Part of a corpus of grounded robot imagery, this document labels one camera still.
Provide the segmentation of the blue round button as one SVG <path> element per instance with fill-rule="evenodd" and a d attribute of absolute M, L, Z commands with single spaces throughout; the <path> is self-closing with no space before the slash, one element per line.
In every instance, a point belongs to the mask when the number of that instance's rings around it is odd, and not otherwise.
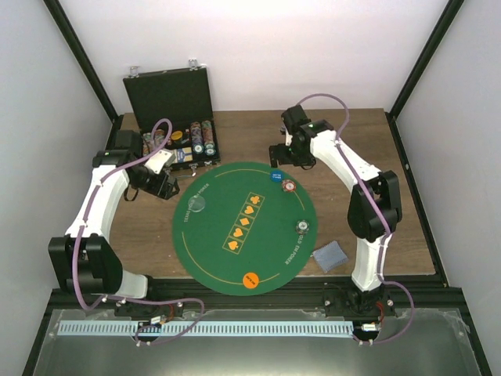
<path fill-rule="evenodd" d="M 270 172 L 270 179 L 275 183 L 283 181 L 283 173 L 280 170 L 273 170 Z"/>

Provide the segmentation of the clear acrylic dealer button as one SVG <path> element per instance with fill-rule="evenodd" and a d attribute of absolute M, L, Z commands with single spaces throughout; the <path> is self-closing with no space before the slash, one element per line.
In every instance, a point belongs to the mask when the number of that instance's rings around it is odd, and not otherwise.
<path fill-rule="evenodd" d="M 188 209 L 192 212 L 201 212 L 205 209 L 206 201 L 200 195 L 192 196 L 188 201 Z"/>

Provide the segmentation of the orange small blind button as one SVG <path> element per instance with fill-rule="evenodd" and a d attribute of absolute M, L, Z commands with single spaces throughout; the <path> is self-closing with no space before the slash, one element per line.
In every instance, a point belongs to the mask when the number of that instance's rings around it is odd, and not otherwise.
<path fill-rule="evenodd" d="M 243 276 L 243 286 L 246 289 L 255 289 L 260 283 L 259 276 L 254 272 L 245 273 Z"/>

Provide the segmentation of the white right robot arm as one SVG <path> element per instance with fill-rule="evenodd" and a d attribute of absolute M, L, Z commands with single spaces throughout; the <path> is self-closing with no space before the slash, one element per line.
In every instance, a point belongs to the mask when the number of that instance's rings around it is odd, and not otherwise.
<path fill-rule="evenodd" d="M 344 294 L 356 315 L 372 310 L 383 294 L 383 265 L 388 243 L 402 220 L 398 176 L 361 158 L 325 120 L 312 121 L 296 105 L 281 114 L 284 143 L 269 147 L 270 165 L 312 167 L 323 162 L 350 192 L 347 220 L 356 236 L 353 286 Z"/>

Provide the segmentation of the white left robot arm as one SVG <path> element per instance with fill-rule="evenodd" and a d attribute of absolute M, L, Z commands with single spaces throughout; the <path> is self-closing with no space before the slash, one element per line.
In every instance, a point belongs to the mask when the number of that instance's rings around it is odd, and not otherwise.
<path fill-rule="evenodd" d="M 168 167 L 175 155 L 166 149 L 166 137 L 154 132 L 150 151 L 134 131 L 119 131 L 109 150 L 92 159 L 92 178 L 77 217 L 65 234 L 49 241 L 48 251 L 62 291 L 81 298 L 85 294 L 132 299 L 142 316 L 152 316 L 160 297 L 148 289 L 149 279 L 128 272 L 110 246 L 110 229 L 128 189 L 167 200 L 179 192 Z"/>

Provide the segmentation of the blue texas holdem card deck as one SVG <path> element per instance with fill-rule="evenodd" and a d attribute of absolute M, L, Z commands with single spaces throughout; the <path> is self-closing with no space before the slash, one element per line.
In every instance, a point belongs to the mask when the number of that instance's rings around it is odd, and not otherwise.
<path fill-rule="evenodd" d="M 184 147 L 173 150 L 175 156 L 174 164 L 182 164 L 193 161 L 193 151 L 191 147 Z"/>

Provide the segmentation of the leftmost multicolour chip row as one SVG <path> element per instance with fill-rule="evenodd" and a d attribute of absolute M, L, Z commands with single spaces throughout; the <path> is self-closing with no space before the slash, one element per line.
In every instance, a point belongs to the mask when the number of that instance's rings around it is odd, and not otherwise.
<path fill-rule="evenodd" d="M 152 136 L 149 132 L 142 134 L 142 155 L 146 156 L 155 149 Z"/>

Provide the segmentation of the orange blue chip row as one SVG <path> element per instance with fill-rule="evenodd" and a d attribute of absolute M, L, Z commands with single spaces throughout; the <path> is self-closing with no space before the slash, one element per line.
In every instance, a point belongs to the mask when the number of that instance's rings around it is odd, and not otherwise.
<path fill-rule="evenodd" d="M 165 131 L 163 129 L 157 129 L 153 133 L 153 148 L 158 148 L 162 142 L 165 140 Z"/>

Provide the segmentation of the orange big blind button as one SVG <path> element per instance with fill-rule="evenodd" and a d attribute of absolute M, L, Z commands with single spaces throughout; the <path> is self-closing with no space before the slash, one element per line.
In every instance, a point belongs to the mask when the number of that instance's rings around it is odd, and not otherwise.
<path fill-rule="evenodd" d="M 172 141 L 179 141 L 183 137 L 183 133 L 181 131 L 176 131 L 171 134 Z"/>

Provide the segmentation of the brown green chip row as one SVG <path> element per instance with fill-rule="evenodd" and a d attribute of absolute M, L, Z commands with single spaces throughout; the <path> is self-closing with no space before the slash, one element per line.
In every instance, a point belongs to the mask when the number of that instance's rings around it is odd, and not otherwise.
<path fill-rule="evenodd" d="M 203 121 L 201 123 L 201 129 L 203 133 L 205 154 L 209 156 L 214 155 L 215 142 L 214 142 L 212 123 L 209 120 Z"/>

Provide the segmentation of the black poker set case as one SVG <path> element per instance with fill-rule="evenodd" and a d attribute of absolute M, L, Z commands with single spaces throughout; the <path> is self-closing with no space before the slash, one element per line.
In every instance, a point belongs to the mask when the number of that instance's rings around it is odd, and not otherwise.
<path fill-rule="evenodd" d="M 161 118 L 171 121 L 172 132 L 183 133 L 179 141 L 172 141 L 171 136 L 168 137 L 165 147 L 172 152 L 179 148 L 192 148 L 190 125 L 193 122 L 201 124 L 209 120 L 212 123 L 215 154 L 206 155 L 205 150 L 202 154 L 193 152 L 193 161 L 173 163 L 171 170 L 190 170 L 220 163 L 221 153 L 206 66 L 190 60 L 189 66 L 184 68 L 130 74 L 123 78 L 123 84 L 142 134 L 149 132 L 153 136 L 153 126 Z"/>

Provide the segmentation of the round green poker mat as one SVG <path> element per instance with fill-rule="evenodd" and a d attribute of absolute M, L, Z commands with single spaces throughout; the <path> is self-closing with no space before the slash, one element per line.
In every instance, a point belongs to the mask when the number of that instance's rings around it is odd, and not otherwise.
<path fill-rule="evenodd" d="M 172 223 L 176 255 L 188 274 L 224 295 L 251 296 L 273 291 L 294 279 L 315 248 L 318 219 L 306 190 L 292 193 L 270 179 L 271 167 L 257 162 L 219 166 L 196 178 L 183 192 Z M 203 211 L 188 201 L 204 197 Z M 310 230 L 299 234 L 306 220 Z M 243 286 L 245 273 L 260 283 Z"/>

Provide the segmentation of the blue patterned card deck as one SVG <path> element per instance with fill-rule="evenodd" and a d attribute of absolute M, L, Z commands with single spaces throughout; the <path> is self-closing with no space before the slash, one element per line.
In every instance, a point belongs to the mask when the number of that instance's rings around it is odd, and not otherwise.
<path fill-rule="evenodd" d="M 335 240 L 314 250 L 312 257 L 324 273 L 328 273 L 348 261 L 347 255 Z"/>

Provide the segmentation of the light blue slotted ruler strip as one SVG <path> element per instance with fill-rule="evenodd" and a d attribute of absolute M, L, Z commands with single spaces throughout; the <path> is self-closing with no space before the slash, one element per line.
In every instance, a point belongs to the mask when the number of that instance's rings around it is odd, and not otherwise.
<path fill-rule="evenodd" d="M 161 327 L 139 330 L 139 321 L 63 320 L 57 325 L 59 336 L 121 336 L 139 333 L 145 337 L 318 337 L 350 338 L 353 323 L 344 321 L 172 321 Z"/>

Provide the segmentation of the black enclosure frame post right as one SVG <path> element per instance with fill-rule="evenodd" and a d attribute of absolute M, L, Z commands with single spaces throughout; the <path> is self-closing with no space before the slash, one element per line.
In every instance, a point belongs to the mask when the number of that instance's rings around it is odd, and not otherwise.
<path fill-rule="evenodd" d="M 402 89 L 400 90 L 391 110 L 388 115 L 391 119 L 396 119 L 403 111 L 410 96 L 413 94 L 414 89 L 417 87 L 420 79 L 422 78 L 428 64 L 438 50 L 439 45 L 446 36 L 449 28 L 451 27 L 454 19 L 461 10 L 464 0 L 449 0 L 443 9 L 438 21 L 428 37 L 424 47 L 422 48 L 416 62 L 413 65 L 409 76 L 405 80 Z"/>

